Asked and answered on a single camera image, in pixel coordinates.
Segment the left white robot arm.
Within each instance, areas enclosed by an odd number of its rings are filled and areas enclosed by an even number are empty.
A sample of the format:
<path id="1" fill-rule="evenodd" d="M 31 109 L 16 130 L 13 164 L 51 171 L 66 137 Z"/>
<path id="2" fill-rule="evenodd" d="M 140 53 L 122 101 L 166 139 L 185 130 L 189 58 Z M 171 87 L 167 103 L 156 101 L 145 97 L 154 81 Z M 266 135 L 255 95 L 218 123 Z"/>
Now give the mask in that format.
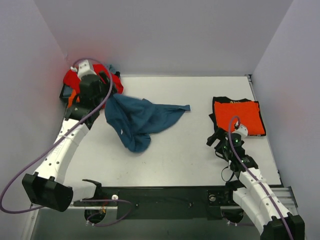
<path id="1" fill-rule="evenodd" d="M 86 73 L 79 82 L 79 93 L 67 108 L 59 135 L 32 174 L 25 174 L 23 188 L 32 204 L 64 212 L 73 202 L 86 200 L 98 206 L 103 200 L 101 183 L 83 179 L 65 185 L 70 162 L 81 141 L 100 115 L 107 99 L 117 92 L 112 74 Z"/>

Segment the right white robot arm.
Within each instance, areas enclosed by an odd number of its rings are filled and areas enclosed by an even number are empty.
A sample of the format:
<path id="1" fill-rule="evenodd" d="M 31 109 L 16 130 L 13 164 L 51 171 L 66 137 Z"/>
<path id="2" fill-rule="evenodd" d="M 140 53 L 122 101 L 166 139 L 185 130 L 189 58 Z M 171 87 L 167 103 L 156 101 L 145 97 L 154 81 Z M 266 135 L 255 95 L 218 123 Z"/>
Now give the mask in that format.
<path id="1" fill-rule="evenodd" d="M 246 154 L 243 144 L 247 135 L 247 128 L 240 125 L 233 132 L 218 128 L 207 139 L 208 146 L 218 141 L 215 152 L 228 163 L 237 178 L 231 182 L 232 187 L 223 192 L 224 201 L 241 207 L 262 240 L 305 239 L 302 217 L 285 207 L 267 184 L 256 161 Z"/>

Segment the teal blue t shirt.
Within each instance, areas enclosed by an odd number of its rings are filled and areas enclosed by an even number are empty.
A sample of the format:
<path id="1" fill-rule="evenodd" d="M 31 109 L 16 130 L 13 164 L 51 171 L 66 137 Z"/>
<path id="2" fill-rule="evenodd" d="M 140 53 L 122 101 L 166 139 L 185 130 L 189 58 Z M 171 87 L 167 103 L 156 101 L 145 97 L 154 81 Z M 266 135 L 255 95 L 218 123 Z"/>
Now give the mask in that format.
<path id="1" fill-rule="evenodd" d="M 188 104 L 155 104 L 145 98 L 114 94 L 106 101 L 104 115 L 124 147 L 130 152 L 142 153 L 151 144 L 151 134 L 172 127 L 190 110 Z"/>

